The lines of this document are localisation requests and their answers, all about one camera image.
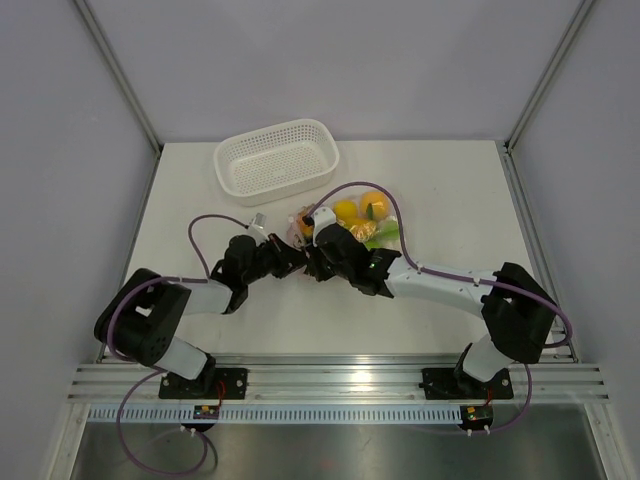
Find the fake yellow mango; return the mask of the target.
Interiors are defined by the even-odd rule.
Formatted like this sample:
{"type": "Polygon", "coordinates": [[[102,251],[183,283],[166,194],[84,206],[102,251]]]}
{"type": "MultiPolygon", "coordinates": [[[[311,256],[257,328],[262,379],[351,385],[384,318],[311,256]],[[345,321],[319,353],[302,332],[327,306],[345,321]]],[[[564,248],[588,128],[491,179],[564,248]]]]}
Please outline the fake yellow mango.
{"type": "Polygon", "coordinates": [[[371,240],[377,233],[377,227],[376,221],[359,217],[345,222],[345,228],[361,243],[371,240]]]}

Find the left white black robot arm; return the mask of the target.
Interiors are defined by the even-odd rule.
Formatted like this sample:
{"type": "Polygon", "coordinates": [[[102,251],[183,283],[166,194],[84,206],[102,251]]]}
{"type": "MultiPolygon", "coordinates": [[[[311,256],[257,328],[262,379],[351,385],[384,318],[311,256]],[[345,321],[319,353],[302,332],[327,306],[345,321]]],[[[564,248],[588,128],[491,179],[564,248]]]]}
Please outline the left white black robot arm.
{"type": "Polygon", "coordinates": [[[94,326],[96,340],[126,361],[162,371],[162,399],[214,399],[240,374],[216,371],[216,359],[176,336],[183,317],[229,315],[248,298],[249,285],[282,279],[305,266],[305,253],[271,234],[258,242],[237,235],[207,279],[163,277],[140,268],[118,291],[94,326]]]}

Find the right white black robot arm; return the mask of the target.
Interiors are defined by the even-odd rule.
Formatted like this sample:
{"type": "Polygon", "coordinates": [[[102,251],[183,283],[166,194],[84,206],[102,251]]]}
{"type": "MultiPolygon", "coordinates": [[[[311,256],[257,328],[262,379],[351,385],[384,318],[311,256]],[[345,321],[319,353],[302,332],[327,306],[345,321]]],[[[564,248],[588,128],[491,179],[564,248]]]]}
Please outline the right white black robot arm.
{"type": "Polygon", "coordinates": [[[367,249],[344,227],[315,233],[312,258],[322,272],[341,277],[369,296],[413,298],[453,307],[481,319],[487,333],[470,343],[451,373],[447,398],[480,398],[513,363],[536,364],[547,348],[556,303],[520,265],[506,262],[487,278],[414,268],[407,256],[367,249]]]}

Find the clear zip top bag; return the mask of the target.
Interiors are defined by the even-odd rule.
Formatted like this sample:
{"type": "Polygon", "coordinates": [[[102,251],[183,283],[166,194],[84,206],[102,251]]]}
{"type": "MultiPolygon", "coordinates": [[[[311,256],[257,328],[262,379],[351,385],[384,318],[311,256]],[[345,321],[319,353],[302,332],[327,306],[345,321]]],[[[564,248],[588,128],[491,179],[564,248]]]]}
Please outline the clear zip top bag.
{"type": "MultiPolygon", "coordinates": [[[[313,251],[314,227],[307,225],[303,220],[312,207],[312,204],[303,206],[288,217],[286,242],[307,255],[309,263],[304,268],[305,275],[325,280],[331,278],[333,273],[322,256],[313,251]]],[[[337,223],[368,250],[400,249],[396,210],[389,196],[380,190],[369,189],[357,194],[341,194],[337,200],[330,203],[329,208],[334,212],[337,223]]]]}

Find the fake orange pineapple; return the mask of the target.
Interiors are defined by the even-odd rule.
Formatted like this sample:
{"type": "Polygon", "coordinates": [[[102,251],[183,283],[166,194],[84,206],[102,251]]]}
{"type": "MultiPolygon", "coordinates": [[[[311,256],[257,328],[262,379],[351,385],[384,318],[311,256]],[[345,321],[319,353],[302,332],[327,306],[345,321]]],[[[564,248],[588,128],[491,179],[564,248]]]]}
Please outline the fake orange pineapple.
{"type": "Polygon", "coordinates": [[[309,239],[313,237],[313,225],[308,225],[305,222],[306,214],[304,212],[298,212],[293,219],[292,229],[296,236],[303,239],[309,239]]]}

